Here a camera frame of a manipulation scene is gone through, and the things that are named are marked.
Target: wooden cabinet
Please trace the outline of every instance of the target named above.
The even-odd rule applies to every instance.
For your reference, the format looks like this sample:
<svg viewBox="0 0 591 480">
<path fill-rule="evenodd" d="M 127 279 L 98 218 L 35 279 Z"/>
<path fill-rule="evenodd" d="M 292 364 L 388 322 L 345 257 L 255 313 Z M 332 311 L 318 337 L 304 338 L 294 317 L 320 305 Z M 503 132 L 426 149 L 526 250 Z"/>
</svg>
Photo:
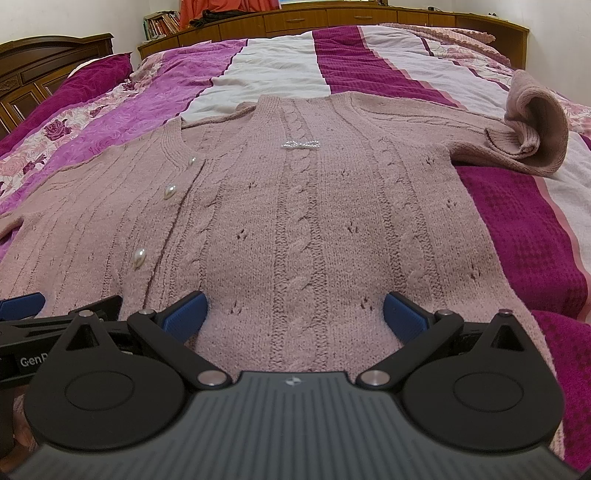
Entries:
<svg viewBox="0 0 591 480">
<path fill-rule="evenodd" d="M 267 32 L 293 30 L 294 28 L 321 28 L 329 25 L 325 9 L 286 10 L 264 15 L 264 18 Z"/>
<path fill-rule="evenodd" d="M 400 10 L 398 12 L 398 23 L 402 23 L 403 25 L 421 25 L 426 27 L 429 23 L 429 14 Z"/>
<path fill-rule="evenodd" d="M 230 38 L 272 38 L 297 35 L 310 30 L 340 25 L 400 23 L 431 27 L 458 27 L 487 31 L 497 37 L 492 44 L 511 60 L 514 68 L 525 67 L 529 30 L 494 17 L 450 14 L 428 10 L 385 7 L 376 2 L 325 1 L 287 4 L 284 9 L 228 18 L 199 29 L 185 30 L 162 40 L 138 47 L 141 57 L 157 51 L 187 46 L 204 40 Z"/>
<path fill-rule="evenodd" d="M 203 27 L 199 29 L 188 30 L 184 33 L 181 33 L 178 36 L 178 46 L 179 47 L 188 47 L 190 45 L 195 45 L 196 43 L 200 43 L 202 41 L 220 41 L 220 31 L 217 25 L 212 25 L 211 27 Z"/>
<path fill-rule="evenodd" d="M 146 45 L 143 45 L 140 52 L 142 58 L 144 59 L 152 55 L 152 53 L 157 53 L 159 51 L 170 50 L 171 48 L 179 47 L 180 45 L 178 44 L 178 35 L 174 35 L 172 37 L 166 37 L 162 40 L 153 41 Z"/>
<path fill-rule="evenodd" d="M 330 8 L 326 10 L 330 27 L 339 25 L 376 25 L 398 22 L 398 13 L 392 9 L 377 8 Z"/>
<path fill-rule="evenodd" d="M 429 14 L 430 27 L 455 27 L 455 15 Z"/>
<path fill-rule="evenodd" d="M 234 38 L 265 38 L 265 23 L 260 15 L 248 18 L 237 18 L 229 23 L 220 23 L 220 38 L 233 40 Z"/>
<path fill-rule="evenodd" d="M 267 38 L 281 37 L 283 35 L 300 35 L 302 33 L 311 32 L 313 30 L 318 30 L 318 28 L 293 28 L 292 30 L 279 30 L 279 32 L 269 32 L 267 34 Z"/>
</svg>

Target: gray ribbed panel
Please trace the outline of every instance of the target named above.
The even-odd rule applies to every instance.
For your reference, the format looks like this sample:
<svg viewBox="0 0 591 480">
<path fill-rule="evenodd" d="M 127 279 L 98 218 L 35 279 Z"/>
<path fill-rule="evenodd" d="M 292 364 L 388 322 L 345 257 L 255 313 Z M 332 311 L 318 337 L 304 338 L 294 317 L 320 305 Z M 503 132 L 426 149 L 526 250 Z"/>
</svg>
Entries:
<svg viewBox="0 0 591 480">
<path fill-rule="evenodd" d="M 573 480 L 542 447 L 505 458 L 448 450 L 409 425 L 386 393 L 343 373 L 244 373 L 197 395 L 162 436 L 104 455 L 45 446 L 15 480 Z"/>
</svg>

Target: white wall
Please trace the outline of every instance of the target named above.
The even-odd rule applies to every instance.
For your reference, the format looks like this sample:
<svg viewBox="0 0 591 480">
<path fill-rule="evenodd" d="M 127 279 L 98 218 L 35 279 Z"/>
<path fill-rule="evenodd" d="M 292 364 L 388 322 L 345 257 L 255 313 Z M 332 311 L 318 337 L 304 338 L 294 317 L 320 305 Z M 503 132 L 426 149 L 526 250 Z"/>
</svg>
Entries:
<svg viewBox="0 0 591 480">
<path fill-rule="evenodd" d="M 530 29 L 526 70 L 573 102 L 591 105 L 589 0 L 453 0 L 458 12 L 498 17 Z"/>
<path fill-rule="evenodd" d="M 0 0 L 0 44 L 38 35 L 111 33 L 113 52 L 132 52 L 137 67 L 144 15 L 178 5 L 178 0 Z"/>
</svg>

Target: bedspread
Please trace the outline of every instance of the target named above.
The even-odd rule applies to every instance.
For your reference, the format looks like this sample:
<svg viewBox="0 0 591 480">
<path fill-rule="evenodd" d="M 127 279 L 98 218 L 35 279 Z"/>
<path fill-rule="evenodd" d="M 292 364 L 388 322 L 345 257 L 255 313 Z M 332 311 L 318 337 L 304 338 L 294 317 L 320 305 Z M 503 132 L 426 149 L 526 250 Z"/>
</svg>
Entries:
<svg viewBox="0 0 591 480">
<path fill-rule="evenodd" d="M 381 26 L 155 54 L 132 82 L 58 113 L 0 158 L 0 214 L 62 166 L 88 160 L 179 114 L 196 120 L 231 113 L 262 93 L 310 98 L 354 90 L 502 118 L 512 74 L 464 46 Z M 586 323 L 591 323 L 591 239 L 585 235 L 591 231 L 591 109 L 556 96 L 571 131 L 564 164 L 550 178 L 492 167 L 456 170 L 511 287 L 545 334 L 566 396 L 564 458 L 584 469 L 591 463 L 591 327 Z M 0 241 L 0 258 L 10 241 Z"/>
</svg>

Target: bookshelf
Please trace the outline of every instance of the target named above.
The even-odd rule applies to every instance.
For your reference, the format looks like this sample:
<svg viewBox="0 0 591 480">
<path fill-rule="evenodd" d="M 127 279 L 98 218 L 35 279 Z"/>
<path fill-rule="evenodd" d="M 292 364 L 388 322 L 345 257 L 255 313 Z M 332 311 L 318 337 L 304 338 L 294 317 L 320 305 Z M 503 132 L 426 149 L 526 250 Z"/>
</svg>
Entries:
<svg viewBox="0 0 591 480">
<path fill-rule="evenodd" d="M 180 30 L 180 14 L 177 11 L 156 12 L 144 17 L 144 32 L 147 41 L 175 35 Z"/>
</svg>

